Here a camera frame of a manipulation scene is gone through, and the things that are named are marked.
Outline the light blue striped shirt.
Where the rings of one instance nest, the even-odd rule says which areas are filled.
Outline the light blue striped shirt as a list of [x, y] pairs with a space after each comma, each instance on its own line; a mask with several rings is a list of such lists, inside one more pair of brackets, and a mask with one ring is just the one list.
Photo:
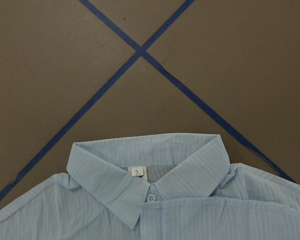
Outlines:
[[300, 185], [218, 134], [75, 142], [66, 169], [0, 210], [0, 240], [300, 240]]

